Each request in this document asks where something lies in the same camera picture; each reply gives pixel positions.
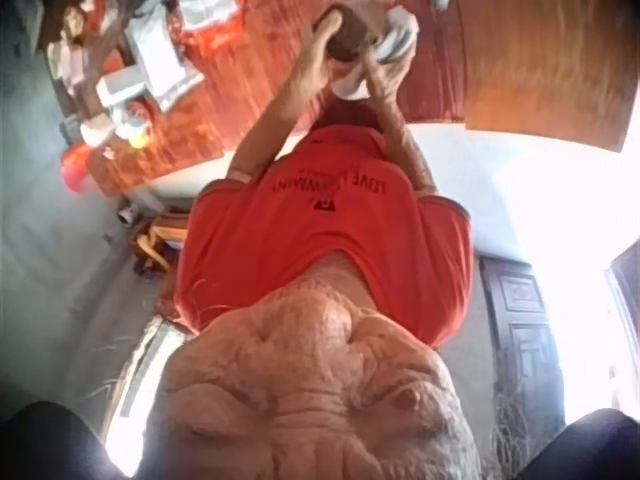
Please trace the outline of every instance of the wooden door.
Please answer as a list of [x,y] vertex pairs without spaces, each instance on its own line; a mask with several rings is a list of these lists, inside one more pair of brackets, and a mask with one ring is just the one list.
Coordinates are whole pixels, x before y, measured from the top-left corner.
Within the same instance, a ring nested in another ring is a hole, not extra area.
[[513,474],[564,426],[562,374],[529,265],[480,261],[496,352],[497,454]]

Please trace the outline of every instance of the bright light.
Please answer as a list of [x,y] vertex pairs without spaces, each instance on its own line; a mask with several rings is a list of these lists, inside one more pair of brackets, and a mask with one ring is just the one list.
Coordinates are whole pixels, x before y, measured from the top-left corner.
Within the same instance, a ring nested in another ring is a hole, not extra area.
[[158,383],[169,356],[184,342],[184,335],[169,330],[142,379],[129,414],[114,418],[107,434],[106,448],[111,461],[132,477],[142,459],[143,434]]

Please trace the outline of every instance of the red t-shirt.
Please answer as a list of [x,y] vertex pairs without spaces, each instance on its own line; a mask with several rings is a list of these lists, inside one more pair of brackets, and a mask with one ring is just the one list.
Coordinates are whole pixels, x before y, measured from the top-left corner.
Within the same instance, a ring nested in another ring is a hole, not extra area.
[[178,271],[185,324],[199,332],[340,251],[383,314],[428,345],[450,338],[469,299],[469,217],[445,198],[417,198],[383,145],[371,129],[327,127],[259,181],[220,180],[202,194]]

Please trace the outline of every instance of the wooden table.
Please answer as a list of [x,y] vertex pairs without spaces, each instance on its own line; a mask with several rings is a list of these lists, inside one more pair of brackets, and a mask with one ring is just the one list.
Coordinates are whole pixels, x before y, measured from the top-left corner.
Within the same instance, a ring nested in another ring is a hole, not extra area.
[[[301,28],[331,1],[247,0],[243,37],[212,58],[192,57],[205,81],[159,118],[148,147],[113,139],[113,160],[91,160],[102,191],[116,195],[234,150],[287,75]],[[408,121],[622,147],[640,64],[629,2],[452,0],[445,12],[427,0],[398,3],[421,28],[399,92]],[[297,131],[326,101],[309,106]]]
[[[119,138],[114,158],[95,155],[90,172],[106,195],[117,195],[236,148],[284,81],[299,50],[300,31],[331,0],[247,0],[242,38],[211,58],[190,58],[205,80],[155,122],[152,141],[134,150]],[[464,119],[464,54],[456,1],[446,12],[425,0],[399,3],[416,14],[421,32],[413,69],[399,93],[409,121]],[[304,131],[327,101],[312,102],[297,126]]]

